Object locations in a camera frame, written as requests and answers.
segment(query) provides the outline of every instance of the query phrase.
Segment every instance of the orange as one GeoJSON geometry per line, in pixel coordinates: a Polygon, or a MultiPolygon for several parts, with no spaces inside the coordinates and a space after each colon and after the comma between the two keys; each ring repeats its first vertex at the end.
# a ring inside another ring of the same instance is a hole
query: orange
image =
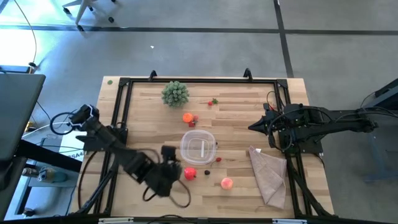
{"type": "Polygon", "coordinates": [[[183,120],[185,123],[189,123],[189,122],[193,121],[193,115],[192,115],[191,113],[185,113],[185,114],[182,116],[182,120],[183,120]]]}

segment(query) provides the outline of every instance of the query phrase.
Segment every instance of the red fruit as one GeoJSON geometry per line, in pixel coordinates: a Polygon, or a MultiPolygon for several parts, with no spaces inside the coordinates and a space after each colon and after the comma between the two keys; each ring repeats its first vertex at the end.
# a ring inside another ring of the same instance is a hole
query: red fruit
{"type": "Polygon", "coordinates": [[[184,176],[187,180],[193,180],[197,176],[197,170],[192,167],[187,167],[184,170],[184,176]]]}

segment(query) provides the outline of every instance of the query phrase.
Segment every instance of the peach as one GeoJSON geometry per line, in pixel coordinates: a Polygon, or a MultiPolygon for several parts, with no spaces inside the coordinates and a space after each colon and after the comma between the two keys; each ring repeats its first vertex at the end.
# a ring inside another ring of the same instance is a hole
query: peach
{"type": "Polygon", "coordinates": [[[222,181],[221,181],[221,187],[224,190],[229,190],[232,189],[232,185],[233,185],[233,181],[227,177],[225,177],[222,181]]]}

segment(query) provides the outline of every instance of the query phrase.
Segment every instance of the desk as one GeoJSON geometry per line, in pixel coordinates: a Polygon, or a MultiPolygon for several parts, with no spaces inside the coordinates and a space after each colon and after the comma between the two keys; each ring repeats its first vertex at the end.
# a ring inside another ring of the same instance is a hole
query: desk
{"type": "MultiPolygon", "coordinates": [[[[100,121],[104,125],[111,122],[119,78],[103,79],[97,107],[100,121]]],[[[292,103],[307,105],[308,98],[303,79],[291,78],[287,81],[292,103]]],[[[176,214],[184,217],[293,218],[288,178],[285,178],[287,186],[285,209],[265,206],[248,154],[249,146],[253,145],[261,148],[266,154],[284,157],[280,151],[269,147],[265,135],[248,130],[250,124],[264,115],[262,104],[266,102],[267,93],[274,89],[273,86],[250,83],[187,83],[187,88],[190,92],[190,102],[182,109],[172,109],[163,105],[160,98],[164,83],[135,83],[127,117],[129,129],[127,146],[149,147],[160,152],[160,147],[166,144],[179,149],[184,133],[193,129],[182,122],[182,115],[190,112],[199,115],[196,129],[207,130],[214,135],[218,142],[216,157],[222,157],[223,160],[213,164],[213,167],[210,167],[210,164],[193,166],[182,160],[183,167],[191,166],[198,169],[197,178],[193,181],[187,181],[182,176],[182,180],[192,193],[191,205],[185,209],[177,208],[169,198],[155,197],[150,202],[143,202],[142,193],[146,185],[138,185],[120,167],[111,215],[158,217],[176,214]],[[212,98],[217,98],[219,103],[209,107],[207,102],[212,98]],[[209,176],[204,175],[206,169],[211,172],[209,176]],[[232,190],[221,189],[220,182],[224,177],[234,180],[232,190]]],[[[274,101],[275,96],[270,94],[269,102],[274,101]]],[[[122,113],[123,106],[122,100],[119,114],[122,113]]],[[[319,158],[311,154],[304,154],[302,159],[309,189],[324,208],[333,213],[322,163],[319,158]]],[[[87,168],[81,187],[83,203],[98,185],[102,162],[103,153],[98,153],[87,168]]],[[[172,194],[179,203],[186,203],[187,195],[178,183],[174,184],[172,194]]],[[[298,197],[300,208],[304,211],[301,192],[298,193],[298,197]]],[[[77,197],[73,199],[72,211],[75,210],[77,210],[77,197]]]]}

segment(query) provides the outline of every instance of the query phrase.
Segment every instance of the white chair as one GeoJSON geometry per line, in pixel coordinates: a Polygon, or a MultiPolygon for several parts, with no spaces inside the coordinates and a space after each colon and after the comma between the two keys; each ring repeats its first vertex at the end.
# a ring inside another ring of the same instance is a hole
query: white chair
{"type": "MultiPolygon", "coordinates": [[[[88,9],[89,9],[91,12],[94,11],[94,9],[93,9],[92,6],[91,6],[91,3],[95,2],[95,1],[97,1],[97,0],[75,0],[75,1],[73,1],[73,2],[70,2],[70,3],[68,3],[68,4],[64,4],[64,5],[62,6],[62,7],[63,7],[63,11],[64,11],[66,14],[70,14],[70,11],[69,11],[69,9],[67,9],[67,7],[69,7],[69,6],[77,6],[77,5],[80,5],[79,12],[78,12],[78,14],[77,14],[77,16],[76,16],[76,21],[75,21],[75,24],[76,24],[77,29],[78,29],[79,31],[84,31],[83,28],[82,28],[82,26],[79,25],[79,21],[80,21],[80,19],[81,19],[81,16],[83,15],[83,13],[85,12],[85,10],[86,10],[87,7],[88,7],[88,9]]],[[[109,18],[108,18],[108,21],[114,22],[114,19],[113,19],[112,17],[109,17],[109,18]]]]}

